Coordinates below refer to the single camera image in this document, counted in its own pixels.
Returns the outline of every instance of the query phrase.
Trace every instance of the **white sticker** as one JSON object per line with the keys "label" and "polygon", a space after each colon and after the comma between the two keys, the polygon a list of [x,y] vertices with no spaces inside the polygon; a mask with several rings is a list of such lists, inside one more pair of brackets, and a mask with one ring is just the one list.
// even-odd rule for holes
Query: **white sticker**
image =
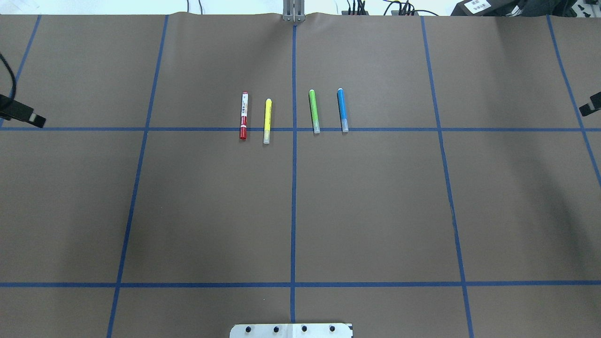
{"label": "white sticker", "polygon": [[476,14],[491,7],[486,0],[473,0],[466,2],[464,5],[470,12],[472,12],[472,14]]}

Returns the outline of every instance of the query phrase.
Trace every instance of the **horizontal blue line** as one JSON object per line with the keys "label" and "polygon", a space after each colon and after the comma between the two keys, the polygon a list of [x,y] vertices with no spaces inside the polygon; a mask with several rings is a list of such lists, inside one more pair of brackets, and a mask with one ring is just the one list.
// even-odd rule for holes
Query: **horizontal blue line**
{"label": "horizontal blue line", "polygon": [[[127,288],[232,288],[290,287],[292,283],[120,283]],[[466,286],[579,286],[601,285],[601,280],[466,281]],[[117,283],[24,283],[2,282],[0,287],[116,287]],[[298,282],[295,287],[460,287],[460,281],[352,281]]]}
{"label": "horizontal blue line", "polygon": [[0,287],[110,287],[115,283],[0,283]]}
{"label": "horizontal blue line", "polygon": [[[75,132],[132,132],[132,131],[156,131],[156,132],[237,132],[239,127],[4,127],[0,131],[75,131]],[[262,132],[263,128],[248,128],[251,132]],[[441,128],[444,132],[581,132],[580,128]],[[294,128],[272,128],[273,132],[292,132]],[[298,132],[313,132],[313,128],[297,128]],[[321,128],[323,132],[342,132],[340,128]],[[352,132],[436,132],[438,128],[430,127],[373,127],[373,128],[349,128]],[[587,132],[601,132],[601,128],[585,128]]]}
{"label": "horizontal blue line", "polygon": [[121,283],[124,287],[154,287],[154,288],[228,288],[228,287],[290,287],[290,283]]}
{"label": "horizontal blue line", "polygon": [[296,287],[448,287],[461,286],[460,281],[354,281],[354,282],[300,282]]}

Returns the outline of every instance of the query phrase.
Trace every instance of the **green marker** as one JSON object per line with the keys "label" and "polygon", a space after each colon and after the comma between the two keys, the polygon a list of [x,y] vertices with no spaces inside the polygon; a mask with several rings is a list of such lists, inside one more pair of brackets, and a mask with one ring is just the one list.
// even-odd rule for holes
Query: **green marker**
{"label": "green marker", "polygon": [[319,117],[317,116],[317,100],[315,99],[315,91],[309,91],[309,106],[311,106],[311,120],[313,121],[313,133],[319,134]]}

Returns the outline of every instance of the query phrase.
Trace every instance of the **yellow marker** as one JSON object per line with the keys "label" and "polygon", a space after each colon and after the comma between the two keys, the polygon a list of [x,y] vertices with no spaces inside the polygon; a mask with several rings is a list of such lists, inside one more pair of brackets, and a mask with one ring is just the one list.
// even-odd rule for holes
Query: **yellow marker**
{"label": "yellow marker", "polygon": [[265,101],[265,127],[263,128],[263,144],[269,144],[271,132],[271,99]]}

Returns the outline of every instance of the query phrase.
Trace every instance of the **red marker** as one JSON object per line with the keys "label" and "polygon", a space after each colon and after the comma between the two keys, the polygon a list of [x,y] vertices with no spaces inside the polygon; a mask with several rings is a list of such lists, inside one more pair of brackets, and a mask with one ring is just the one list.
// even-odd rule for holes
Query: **red marker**
{"label": "red marker", "polygon": [[248,92],[242,92],[242,111],[240,112],[240,139],[246,139],[246,116],[248,115]]}

